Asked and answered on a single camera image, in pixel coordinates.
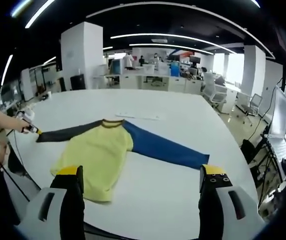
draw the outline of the blue sleeve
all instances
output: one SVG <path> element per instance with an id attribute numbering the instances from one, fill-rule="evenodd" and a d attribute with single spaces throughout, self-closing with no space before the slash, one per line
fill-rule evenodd
<path id="1" fill-rule="evenodd" d="M 127 121 L 124 122 L 123 127 L 132 136 L 134 142 L 132 151 L 135 153 L 198 170 L 202 164 L 208 163 L 207 154 L 155 135 Z"/>

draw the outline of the computer monitor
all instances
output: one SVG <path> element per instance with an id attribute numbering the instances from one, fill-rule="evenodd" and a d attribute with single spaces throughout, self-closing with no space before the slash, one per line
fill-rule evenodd
<path id="1" fill-rule="evenodd" d="M 189 56 L 189 61 L 195 64 L 200 64 L 201 58 L 196 56 Z"/>
<path id="2" fill-rule="evenodd" d="M 197 72 L 198 72 L 197 68 L 193 68 L 193 67 L 189 67 L 188 71 L 190 74 L 195 75 L 195 76 L 197 75 Z"/>
<path id="3" fill-rule="evenodd" d="M 180 56 L 179 55 L 169 55 L 167 57 L 167 60 L 169 60 L 169 61 L 179 61 L 180 60 Z"/>
<path id="4" fill-rule="evenodd" d="M 272 123 L 269 129 L 269 136 L 272 138 L 284 139 L 286 135 L 286 95 L 276 86 L 275 108 Z"/>

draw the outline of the column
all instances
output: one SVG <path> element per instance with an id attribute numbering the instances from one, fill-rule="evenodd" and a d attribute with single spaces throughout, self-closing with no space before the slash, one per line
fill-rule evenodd
<path id="1" fill-rule="evenodd" d="M 266 54 L 255 45 L 245 45 L 244 73 L 241 90 L 253 96 L 262 95 L 266 70 Z"/>
<path id="2" fill-rule="evenodd" d="M 21 90 L 23 91 L 25 101 L 32 99 L 34 97 L 34 94 L 28 68 L 21 71 L 21 83 L 22 83 Z"/>
<path id="3" fill-rule="evenodd" d="M 85 87 L 95 88 L 95 73 L 103 60 L 103 28 L 82 22 L 61 35 L 62 71 L 66 90 L 71 90 L 70 78 L 84 75 Z"/>
<path id="4" fill-rule="evenodd" d="M 226 76 L 227 76 L 228 61 L 229 61 L 229 54 L 225 53 L 225 57 L 224 57 L 224 71 L 223 71 L 223 77 L 224 78 L 226 78 Z"/>

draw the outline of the yellow shirt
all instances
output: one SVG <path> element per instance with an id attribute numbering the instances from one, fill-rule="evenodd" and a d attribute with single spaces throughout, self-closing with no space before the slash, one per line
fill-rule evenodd
<path id="1" fill-rule="evenodd" d="M 62 168 L 73 165 L 83 166 L 84 198 L 109 202 L 126 152 L 132 149 L 133 140 L 122 122 L 105 120 L 101 126 L 73 137 L 51 173 L 56 175 Z"/>

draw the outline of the ceiling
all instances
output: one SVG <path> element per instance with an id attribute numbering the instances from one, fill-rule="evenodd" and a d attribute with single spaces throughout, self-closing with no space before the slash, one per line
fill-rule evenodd
<path id="1" fill-rule="evenodd" d="M 86 0 L 56 0 L 29 28 L 24 26 L 46 0 L 34 0 L 17 18 L 10 17 L 10 12 L 17 1 L 7 0 L 0 6 L 0 75 L 3 74 L 8 56 L 13 59 L 8 68 L 5 81 L 16 78 L 20 71 L 42 64 L 53 56 L 60 59 L 60 35 L 65 30 L 83 21 L 100 25 L 104 29 L 104 46 L 113 46 L 114 50 L 127 49 L 129 44 L 152 43 L 151 39 L 166 38 L 168 44 L 181 45 L 196 49 L 210 47 L 207 43 L 175 37 L 136 36 L 110 39 L 112 36 L 137 33 L 164 33 L 199 38 L 215 44 L 230 43 L 258 44 L 251 36 L 234 25 L 216 16 L 198 10 L 164 4 L 127 6 L 106 11 L 86 18 L 97 11 L 120 4 L 129 4 L 129 0 L 100 0 L 93 4 Z M 258 38 L 276 60 L 282 62 L 275 31 L 261 8 L 250 0 L 181 0 L 167 1 L 196 5 L 221 15 Z M 231 48 L 243 53 L 243 48 Z M 213 53 L 226 52 L 222 49 Z"/>

